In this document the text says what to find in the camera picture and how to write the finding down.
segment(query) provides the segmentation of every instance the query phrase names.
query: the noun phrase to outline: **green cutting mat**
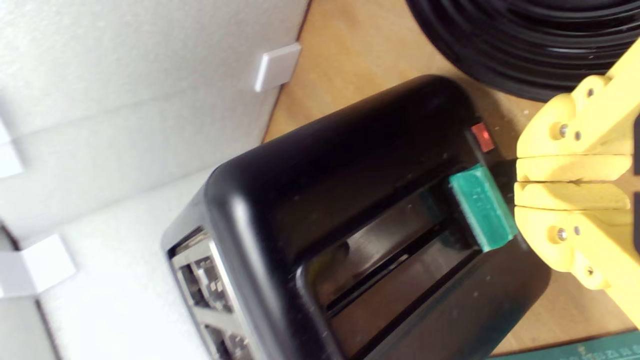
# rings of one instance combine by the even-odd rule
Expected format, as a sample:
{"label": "green cutting mat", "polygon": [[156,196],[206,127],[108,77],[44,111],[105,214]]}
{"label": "green cutting mat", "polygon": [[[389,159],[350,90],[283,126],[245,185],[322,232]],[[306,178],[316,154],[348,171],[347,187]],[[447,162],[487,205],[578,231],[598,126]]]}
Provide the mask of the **green cutting mat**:
{"label": "green cutting mat", "polygon": [[492,357],[491,360],[631,360],[640,359],[640,332],[632,331],[604,338]]}

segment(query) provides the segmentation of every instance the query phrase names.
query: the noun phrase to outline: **white bracket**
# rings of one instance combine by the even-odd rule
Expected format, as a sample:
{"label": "white bracket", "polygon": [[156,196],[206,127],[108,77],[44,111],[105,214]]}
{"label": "white bracket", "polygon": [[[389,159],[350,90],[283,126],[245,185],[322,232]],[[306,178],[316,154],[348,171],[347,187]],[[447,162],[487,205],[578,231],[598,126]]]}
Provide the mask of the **white bracket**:
{"label": "white bracket", "polygon": [[262,54],[255,91],[265,91],[291,80],[301,49],[300,44],[295,42]]}
{"label": "white bracket", "polygon": [[18,152],[9,132],[0,119],[0,177],[8,177],[24,171]]}
{"label": "white bracket", "polygon": [[57,234],[22,251],[0,251],[0,299],[38,295],[75,273]]}

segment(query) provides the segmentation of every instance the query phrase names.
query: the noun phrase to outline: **wooden table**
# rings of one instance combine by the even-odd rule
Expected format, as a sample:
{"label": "wooden table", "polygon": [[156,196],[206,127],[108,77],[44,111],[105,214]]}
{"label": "wooden table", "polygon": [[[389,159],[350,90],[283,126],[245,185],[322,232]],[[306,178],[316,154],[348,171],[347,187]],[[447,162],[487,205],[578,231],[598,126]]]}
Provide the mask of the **wooden table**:
{"label": "wooden table", "polygon": [[[514,158],[518,136],[542,106],[462,74],[429,43],[404,0],[315,0],[300,43],[296,72],[282,89],[265,141],[407,79],[441,74],[467,89],[500,150]],[[632,322],[604,292],[554,273],[548,290],[495,353],[631,329]]]}

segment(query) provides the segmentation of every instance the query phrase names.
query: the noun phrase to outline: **black cable coil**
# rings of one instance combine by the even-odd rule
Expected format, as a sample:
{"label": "black cable coil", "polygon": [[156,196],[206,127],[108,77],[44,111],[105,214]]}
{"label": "black cable coil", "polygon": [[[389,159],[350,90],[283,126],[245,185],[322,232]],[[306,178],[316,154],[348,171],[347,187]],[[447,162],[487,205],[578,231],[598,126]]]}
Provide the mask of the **black cable coil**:
{"label": "black cable coil", "polygon": [[640,1],[407,0],[457,68],[536,101],[604,74],[640,37]]}

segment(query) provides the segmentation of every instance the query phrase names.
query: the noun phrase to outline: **bolt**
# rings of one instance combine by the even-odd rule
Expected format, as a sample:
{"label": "bolt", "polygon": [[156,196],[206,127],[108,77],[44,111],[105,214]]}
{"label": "bolt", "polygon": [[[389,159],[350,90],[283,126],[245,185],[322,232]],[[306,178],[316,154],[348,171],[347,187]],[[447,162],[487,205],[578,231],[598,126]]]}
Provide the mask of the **bolt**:
{"label": "bolt", "polygon": [[569,125],[567,124],[560,125],[560,136],[562,136],[563,138],[566,137],[567,128],[569,128]]}
{"label": "bolt", "polygon": [[562,227],[560,229],[558,229],[558,240],[560,241],[565,241],[566,240],[566,230],[564,230]]}

